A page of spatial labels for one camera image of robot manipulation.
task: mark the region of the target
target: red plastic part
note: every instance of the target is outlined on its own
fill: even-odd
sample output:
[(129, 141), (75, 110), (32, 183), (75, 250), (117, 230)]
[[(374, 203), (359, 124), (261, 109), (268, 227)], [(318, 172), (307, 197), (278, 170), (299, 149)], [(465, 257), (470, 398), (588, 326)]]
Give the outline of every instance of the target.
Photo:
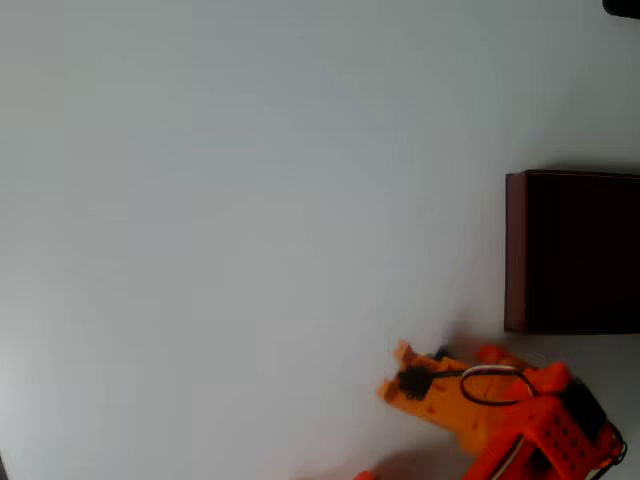
[(353, 480), (376, 480), (376, 477), (371, 472), (361, 472)]
[(553, 467), (538, 472), (536, 479), (584, 480), (591, 470), (610, 461), (615, 447), (613, 430), (606, 426), (592, 444), (564, 408), (562, 400), (556, 395), (549, 395), (562, 391), (571, 381), (567, 367), (557, 363), (543, 370), (526, 371), (525, 375), (540, 395), (531, 398), (524, 382), (512, 385), (508, 395), (522, 401), (501, 409), (503, 419), (500, 428), (464, 480), (491, 478), (520, 435), (524, 436), (527, 448), (520, 449), (501, 480), (529, 478), (529, 460), (536, 449), (542, 451)]

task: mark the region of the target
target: orange servo bracket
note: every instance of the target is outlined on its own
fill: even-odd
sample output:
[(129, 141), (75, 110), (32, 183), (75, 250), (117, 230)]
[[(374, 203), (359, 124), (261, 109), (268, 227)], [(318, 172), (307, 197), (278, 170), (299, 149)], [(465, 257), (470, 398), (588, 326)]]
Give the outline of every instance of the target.
[[(441, 358), (419, 355), (409, 343), (398, 342), (394, 356), (400, 366), (399, 375), (393, 380), (385, 380), (378, 389), (378, 395), (389, 405), (434, 423), (458, 435), (461, 447), (470, 454), (482, 452), (495, 428), (492, 408), (469, 402), (460, 391), (460, 377), (434, 379), (424, 398), (411, 398), (401, 389), (400, 374), (411, 367), (422, 367), (430, 372), (464, 371), (469, 365), (448, 356)], [(526, 362), (509, 354), (500, 347), (484, 347), (476, 358), (481, 363), (512, 365), (518, 368), (530, 367)], [(486, 377), (478, 379), (470, 387), (478, 398), (498, 398), (513, 383), (512, 377)]]

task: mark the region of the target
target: orange 3d printed part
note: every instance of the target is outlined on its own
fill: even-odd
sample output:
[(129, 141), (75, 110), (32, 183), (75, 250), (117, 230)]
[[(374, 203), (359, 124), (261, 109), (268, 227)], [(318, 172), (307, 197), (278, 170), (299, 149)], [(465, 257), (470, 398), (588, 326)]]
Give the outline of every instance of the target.
[(442, 349), (418, 355), (407, 342), (395, 357), (399, 371), (379, 396), (454, 432), (477, 455), (464, 480), (584, 480), (598, 470), (593, 480), (626, 454), (618, 429), (562, 363), (536, 369), (488, 346), (476, 354), (480, 365), (469, 366)]

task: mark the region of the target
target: orange plastic part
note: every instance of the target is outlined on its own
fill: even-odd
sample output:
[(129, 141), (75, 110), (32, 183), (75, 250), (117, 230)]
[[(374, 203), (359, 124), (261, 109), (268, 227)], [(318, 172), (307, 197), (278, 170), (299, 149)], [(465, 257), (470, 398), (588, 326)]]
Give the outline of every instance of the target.
[[(394, 355), (400, 365), (400, 372), (409, 366), (424, 367), (432, 372), (469, 368), (468, 365), (448, 357), (438, 361), (426, 355), (418, 355), (405, 341), (398, 343)], [(494, 364), (526, 365), (522, 360), (498, 347), (486, 347), (478, 353), (477, 357), (482, 361), (491, 361)], [(472, 385), (469, 385), (468, 390), (478, 398), (502, 398), (503, 392), (514, 381), (513, 377), (478, 378)], [(408, 399), (400, 391), (397, 376), (393, 380), (385, 380), (378, 390), (378, 395), (389, 405), (409, 415), (414, 415), (455, 432), (458, 435), (460, 446), (473, 455), (479, 454), (486, 448), (490, 434), (496, 428), (495, 409), (467, 400), (460, 392), (459, 377), (434, 380), (423, 400)]]
[(522, 402), (501, 408), (500, 428), (490, 446), (478, 457), (464, 480), (487, 480), (503, 461), (504, 455), (519, 436), (525, 439), (514, 461), (501, 480), (521, 480), (531, 475), (531, 455), (539, 449), (552, 468), (538, 472), (536, 479), (583, 480), (591, 470), (608, 463), (614, 447), (613, 430), (607, 426), (597, 441), (591, 443), (556, 395), (571, 381), (564, 364), (556, 363), (543, 370), (526, 371), (528, 379), (542, 395), (531, 398), (523, 382), (515, 382), (507, 395)]

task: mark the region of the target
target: white wall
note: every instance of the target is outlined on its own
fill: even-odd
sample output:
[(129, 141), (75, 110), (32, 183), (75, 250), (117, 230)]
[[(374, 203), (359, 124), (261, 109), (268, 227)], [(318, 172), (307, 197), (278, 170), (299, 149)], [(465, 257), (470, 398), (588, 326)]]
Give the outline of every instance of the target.
[(373, 389), (400, 337), (500, 331), (504, 174), (640, 154), (640, 22), (599, 0), (5, 0), (0, 67), (12, 480), (349, 479), (444, 441)]

